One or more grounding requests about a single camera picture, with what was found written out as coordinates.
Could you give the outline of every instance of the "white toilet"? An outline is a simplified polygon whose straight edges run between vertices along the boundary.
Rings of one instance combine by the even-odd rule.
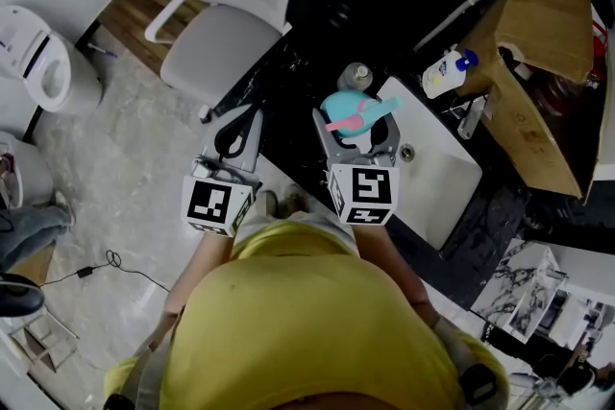
[[[19,6],[0,6],[0,76],[25,84],[38,105],[54,113],[92,113],[103,96],[89,61]]]
[[[49,204],[54,182],[40,151],[34,145],[17,140],[10,133],[0,132],[0,155],[6,153],[12,155],[14,164],[13,173],[5,178],[5,185],[11,191],[11,208]]]

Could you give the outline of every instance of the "white chair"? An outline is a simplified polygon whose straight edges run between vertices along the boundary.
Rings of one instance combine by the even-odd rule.
[[[158,31],[184,0],[172,0],[145,30],[145,38],[172,43],[160,77],[213,108],[278,41],[287,27],[288,0],[203,0],[211,4],[177,40]]]

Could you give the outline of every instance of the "black and white marker cube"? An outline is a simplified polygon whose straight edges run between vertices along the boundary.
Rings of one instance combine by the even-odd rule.
[[[235,236],[253,201],[252,186],[186,176],[182,219],[197,230]]]
[[[397,208],[400,170],[334,164],[329,191],[342,224],[385,224]]]

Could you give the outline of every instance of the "power adapter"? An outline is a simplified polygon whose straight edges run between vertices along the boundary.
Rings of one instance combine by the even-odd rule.
[[[89,277],[94,273],[94,269],[92,267],[84,267],[77,271],[78,278]]]

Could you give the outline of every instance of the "shoe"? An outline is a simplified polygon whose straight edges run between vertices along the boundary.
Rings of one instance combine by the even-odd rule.
[[[261,191],[254,202],[257,215],[276,217],[278,215],[278,197],[271,190]]]
[[[309,212],[308,195],[298,184],[292,183],[286,188],[284,200],[280,204],[280,216],[287,219],[295,212]]]
[[[56,206],[58,206],[62,210],[65,210],[68,213],[68,215],[70,216],[70,224],[68,225],[68,227],[72,228],[75,225],[75,222],[77,222],[77,217],[75,217],[73,207],[70,206],[70,203],[66,199],[66,196],[62,192],[56,191],[56,193],[54,194],[54,203]]]

